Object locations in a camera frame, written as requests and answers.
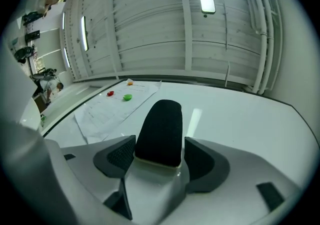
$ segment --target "black panel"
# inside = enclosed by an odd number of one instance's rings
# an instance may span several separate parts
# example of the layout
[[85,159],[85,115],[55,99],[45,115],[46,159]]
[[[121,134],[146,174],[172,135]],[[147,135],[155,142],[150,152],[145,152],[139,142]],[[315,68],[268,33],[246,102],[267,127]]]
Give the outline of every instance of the black panel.
[[74,159],[76,156],[74,154],[65,154],[64,158],[65,160],[70,160],[70,159]]
[[270,212],[272,212],[285,201],[279,191],[271,182],[261,183],[256,187],[263,197]]
[[182,151],[181,105],[173,100],[156,102],[146,116],[135,145],[137,158],[178,167]]
[[135,144],[136,136],[131,135],[99,151],[93,157],[95,167],[110,178],[123,178],[134,160]]
[[127,143],[110,152],[106,159],[110,164],[127,171],[134,159],[136,138],[129,140]]
[[40,30],[31,32],[31,33],[26,34],[24,36],[24,40],[25,40],[26,43],[30,42],[31,40],[36,40],[36,39],[39,39],[39,38],[40,38]]
[[189,137],[184,138],[184,160],[190,176],[187,193],[211,192],[230,172],[229,162],[223,155]]
[[124,178],[121,179],[119,190],[112,193],[112,195],[104,201],[103,204],[114,212],[132,220],[132,213],[129,207]]

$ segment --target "gray surface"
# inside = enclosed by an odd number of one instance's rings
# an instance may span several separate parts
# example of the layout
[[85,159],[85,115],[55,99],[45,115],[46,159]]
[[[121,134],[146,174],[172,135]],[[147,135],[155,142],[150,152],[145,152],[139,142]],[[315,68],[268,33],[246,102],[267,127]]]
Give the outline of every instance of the gray surface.
[[1,168],[22,200],[48,224],[77,224],[41,135],[8,122],[0,123],[0,131],[6,132],[0,140]]
[[46,140],[45,142],[49,150],[56,178],[77,217],[77,224],[133,224],[131,221],[105,207],[97,197],[89,192],[89,190],[78,180],[76,175],[70,169],[63,156],[62,150],[55,141]]
[[134,222],[161,224],[185,199],[189,170],[185,160],[181,161],[180,167],[171,168],[133,160],[126,173],[125,187]]
[[285,200],[300,192],[291,180],[255,154],[211,141],[196,141],[224,155],[230,173],[214,191],[188,194],[161,225],[248,225],[270,213],[257,184],[272,182]]
[[112,193],[118,191],[119,178],[109,178],[94,165],[94,156],[97,152],[125,140],[127,136],[75,147],[62,148],[63,155],[73,154],[75,158],[67,164],[82,185],[103,203]]
[[37,86],[20,68],[3,38],[0,54],[0,119],[19,122]]

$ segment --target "wall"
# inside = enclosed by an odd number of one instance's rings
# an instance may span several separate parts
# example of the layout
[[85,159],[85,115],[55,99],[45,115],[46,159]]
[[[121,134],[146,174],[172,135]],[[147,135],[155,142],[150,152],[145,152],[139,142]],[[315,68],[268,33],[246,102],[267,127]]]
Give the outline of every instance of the wall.
[[38,58],[61,49],[59,34],[59,29],[40,33],[40,38],[33,41]]
[[61,50],[52,52],[42,57],[46,69],[56,69],[56,74],[66,71],[65,62]]
[[21,69],[4,36],[0,54],[0,120],[18,122],[37,86]]
[[68,70],[61,72],[58,78],[65,88],[73,84],[73,78]]
[[47,12],[45,18],[38,19],[27,26],[28,32],[40,31],[45,32],[61,27],[62,10],[65,2],[60,2],[51,6],[51,10]]
[[297,0],[279,0],[283,51],[277,80],[266,95],[293,105],[320,141],[320,45]]

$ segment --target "person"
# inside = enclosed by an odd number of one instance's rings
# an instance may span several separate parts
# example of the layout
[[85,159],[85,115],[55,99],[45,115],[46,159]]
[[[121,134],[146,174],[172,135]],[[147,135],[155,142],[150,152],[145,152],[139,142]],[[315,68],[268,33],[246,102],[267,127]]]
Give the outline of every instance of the person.
[[59,0],[21,0],[9,22],[13,22],[24,15],[37,12],[44,18],[52,5]]
[[57,94],[58,92],[60,92],[63,88],[64,88],[64,84],[61,82],[58,82],[57,84],[53,83],[54,80],[50,80],[50,81],[45,81],[45,80],[40,80],[38,82],[36,82],[35,84],[39,87],[40,86],[40,90],[42,90],[41,92],[44,94],[45,96],[45,100],[47,105],[50,104],[50,96],[51,94]]
[[29,23],[33,23],[36,20],[40,18],[46,17],[47,14],[43,15],[41,13],[38,13],[37,11],[30,12],[29,14],[26,14],[22,17],[23,20],[23,26],[28,25]]
[[44,72],[42,72],[45,76],[54,76],[57,70],[53,68],[47,68]]

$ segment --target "white table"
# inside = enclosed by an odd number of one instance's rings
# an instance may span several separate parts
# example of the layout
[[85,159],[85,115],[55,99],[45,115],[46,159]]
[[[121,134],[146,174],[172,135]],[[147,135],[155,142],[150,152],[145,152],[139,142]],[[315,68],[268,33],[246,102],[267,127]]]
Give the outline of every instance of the white table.
[[[160,90],[134,111],[106,140],[139,136],[151,107],[162,99],[181,104],[183,137],[213,141],[259,155],[305,188],[318,165],[314,135],[289,105],[240,91],[163,82]],[[46,137],[60,147],[86,144],[73,112]]]
[[41,123],[40,112],[33,98],[30,98],[20,119],[20,124],[35,131],[39,129]]

